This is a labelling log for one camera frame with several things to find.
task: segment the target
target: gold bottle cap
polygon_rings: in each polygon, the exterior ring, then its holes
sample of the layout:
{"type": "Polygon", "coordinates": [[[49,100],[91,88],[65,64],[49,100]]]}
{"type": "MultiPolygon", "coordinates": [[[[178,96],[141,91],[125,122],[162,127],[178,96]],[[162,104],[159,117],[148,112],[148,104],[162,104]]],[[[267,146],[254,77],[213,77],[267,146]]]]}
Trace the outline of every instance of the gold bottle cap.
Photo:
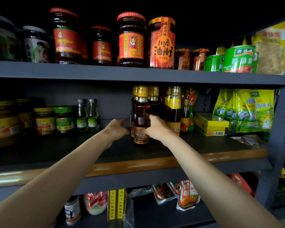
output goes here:
{"type": "Polygon", "coordinates": [[[160,88],[158,86],[149,87],[149,96],[158,96],[160,88]]]}
{"type": "Polygon", "coordinates": [[[172,94],[172,86],[169,86],[167,88],[167,92],[166,92],[167,95],[171,95],[172,94]]]}
{"type": "Polygon", "coordinates": [[[133,95],[136,96],[137,95],[137,86],[133,86],[133,95]]]}
{"type": "Polygon", "coordinates": [[[184,99],[184,106],[189,106],[189,105],[190,105],[190,100],[184,99]]]}
{"type": "Polygon", "coordinates": [[[181,87],[180,86],[174,86],[172,88],[172,95],[180,96],[181,95],[181,87]]]}
{"type": "Polygon", "coordinates": [[[147,97],[148,96],[149,87],[147,86],[138,86],[137,87],[137,96],[138,97],[147,97]]]}

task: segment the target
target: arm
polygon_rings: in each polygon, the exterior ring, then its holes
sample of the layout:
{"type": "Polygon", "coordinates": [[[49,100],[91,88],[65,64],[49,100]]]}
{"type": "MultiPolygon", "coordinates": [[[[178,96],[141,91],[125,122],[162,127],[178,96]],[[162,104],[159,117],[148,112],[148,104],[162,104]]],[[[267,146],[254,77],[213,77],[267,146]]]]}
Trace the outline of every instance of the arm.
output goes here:
{"type": "Polygon", "coordinates": [[[125,120],[108,126],[0,202],[0,227],[50,227],[100,154],[129,131],[125,120]]]}
{"type": "Polygon", "coordinates": [[[150,119],[151,127],[142,133],[171,150],[221,227],[283,227],[256,199],[173,133],[163,120],[153,115],[150,119]]]}

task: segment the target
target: glass jar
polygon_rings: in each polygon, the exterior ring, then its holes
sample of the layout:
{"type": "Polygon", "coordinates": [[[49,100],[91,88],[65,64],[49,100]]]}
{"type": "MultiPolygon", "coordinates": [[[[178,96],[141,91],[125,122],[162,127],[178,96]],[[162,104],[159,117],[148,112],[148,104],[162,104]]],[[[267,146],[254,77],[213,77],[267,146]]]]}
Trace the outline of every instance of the glass jar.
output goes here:
{"type": "Polygon", "coordinates": [[[118,15],[117,25],[119,34],[118,66],[145,67],[145,17],[135,12],[124,12],[118,15]]]}
{"type": "Polygon", "coordinates": [[[175,50],[175,70],[190,70],[190,49],[175,50]]]}
{"type": "Polygon", "coordinates": [[[149,22],[148,67],[174,69],[175,20],[159,17],[149,22]]]}
{"type": "Polygon", "coordinates": [[[0,16],[0,57],[8,61],[20,61],[20,41],[15,34],[15,25],[0,16]]]}
{"type": "Polygon", "coordinates": [[[209,56],[209,49],[195,49],[191,54],[191,70],[204,70],[205,58],[209,56]]]}
{"type": "Polygon", "coordinates": [[[93,60],[92,65],[112,65],[112,31],[96,25],[92,27],[93,60]]]}
{"type": "Polygon", "coordinates": [[[56,63],[81,64],[80,21],[78,16],[67,9],[52,8],[54,17],[54,37],[56,46],[56,63]]]}
{"type": "Polygon", "coordinates": [[[44,29],[25,25],[23,41],[28,62],[49,62],[49,36],[44,29]]]}
{"type": "Polygon", "coordinates": [[[19,119],[14,101],[0,101],[0,147],[6,147],[18,141],[19,119]]]}
{"type": "Polygon", "coordinates": [[[23,135],[32,134],[33,130],[33,113],[28,98],[16,99],[18,118],[23,135]]]}
{"type": "Polygon", "coordinates": [[[34,108],[38,135],[53,134],[56,130],[54,107],[34,108]]]}
{"type": "Polygon", "coordinates": [[[75,129],[73,106],[56,106],[54,110],[56,113],[57,132],[61,134],[73,132],[75,129]]]}

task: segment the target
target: jar with green lid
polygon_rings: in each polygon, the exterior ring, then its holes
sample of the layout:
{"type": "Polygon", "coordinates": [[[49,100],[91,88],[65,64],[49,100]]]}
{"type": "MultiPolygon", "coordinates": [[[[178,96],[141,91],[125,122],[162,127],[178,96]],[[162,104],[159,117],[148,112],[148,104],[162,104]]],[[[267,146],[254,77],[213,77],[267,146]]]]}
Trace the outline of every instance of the jar with green lid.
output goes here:
{"type": "Polygon", "coordinates": [[[58,133],[70,133],[74,131],[75,120],[72,105],[56,106],[55,113],[58,133]]]}
{"type": "Polygon", "coordinates": [[[16,99],[18,118],[21,125],[21,131],[24,136],[32,134],[33,130],[33,113],[28,98],[16,99]]]}
{"type": "Polygon", "coordinates": [[[15,101],[0,101],[0,147],[14,144],[18,141],[19,133],[15,101]]]}
{"type": "Polygon", "coordinates": [[[56,130],[54,107],[34,108],[38,135],[53,134],[56,130]]]}

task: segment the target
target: green can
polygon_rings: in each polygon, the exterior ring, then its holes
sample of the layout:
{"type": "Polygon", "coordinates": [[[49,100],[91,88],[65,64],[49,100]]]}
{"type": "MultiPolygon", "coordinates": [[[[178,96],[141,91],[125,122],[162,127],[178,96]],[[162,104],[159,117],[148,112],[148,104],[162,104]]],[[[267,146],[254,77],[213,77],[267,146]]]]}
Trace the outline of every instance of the green can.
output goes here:
{"type": "Polygon", "coordinates": [[[239,45],[226,50],[223,72],[250,73],[254,51],[254,45],[239,45]]]}
{"type": "Polygon", "coordinates": [[[252,69],[251,69],[251,72],[252,73],[255,73],[256,72],[256,69],[257,69],[257,63],[259,61],[259,52],[255,52],[254,53],[254,56],[253,56],[253,61],[252,61],[252,69]]]}
{"type": "Polygon", "coordinates": [[[222,72],[224,63],[224,55],[211,55],[206,57],[204,63],[205,71],[222,72]]]}

